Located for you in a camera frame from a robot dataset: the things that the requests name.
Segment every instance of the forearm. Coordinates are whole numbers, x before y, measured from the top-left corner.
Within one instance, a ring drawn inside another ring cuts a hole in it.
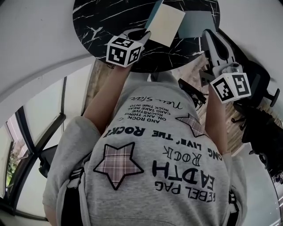
[[[130,68],[116,66],[84,112],[84,117],[93,122],[100,134],[110,120]]]
[[[220,102],[217,94],[209,85],[205,130],[215,143],[220,154],[228,152],[225,106],[225,104]]]

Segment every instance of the person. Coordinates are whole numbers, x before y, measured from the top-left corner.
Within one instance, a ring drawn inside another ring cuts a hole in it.
[[[148,82],[146,73],[128,76],[130,68],[116,66],[63,133],[43,195],[49,222],[61,225],[70,199],[61,188],[83,165],[83,225],[226,225],[232,160],[225,105],[209,86],[204,128],[170,72]]]

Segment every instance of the gray pants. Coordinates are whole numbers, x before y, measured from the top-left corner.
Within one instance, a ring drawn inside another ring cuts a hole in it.
[[[131,72],[125,82],[124,89],[138,85],[140,82],[146,82],[149,75],[150,73]],[[178,81],[172,75],[171,71],[152,73],[150,78],[152,82],[166,83],[179,87]]]

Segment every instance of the plaid star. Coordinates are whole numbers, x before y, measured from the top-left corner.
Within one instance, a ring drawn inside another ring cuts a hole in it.
[[[188,117],[178,117],[176,119],[189,125],[194,137],[199,137],[202,135],[206,135],[207,137],[209,137],[204,127],[201,126],[201,124],[190,114],[188,114]]]
[[[107,175],[114,190],[118,190],[125,176],[143,173],[144,170],[132,159],[134,142],[123,147],[104,146],[102,161],[93,169],[94,172]]]

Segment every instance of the black marble table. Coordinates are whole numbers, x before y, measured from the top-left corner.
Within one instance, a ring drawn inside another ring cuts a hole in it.
[[[132,28],[143,28],[156,0],[76,0],[73,24],[80,42],[97,59],[106,63],[107,43],[113,35]],[[220,11],[217,0],[164,0],[166,5],[183,11],[211,11],[216,29]],[[143,57],[133,72],[163,72],[181,67],[203,53],[200,38],[179,39],[171,47],[148,40]]]

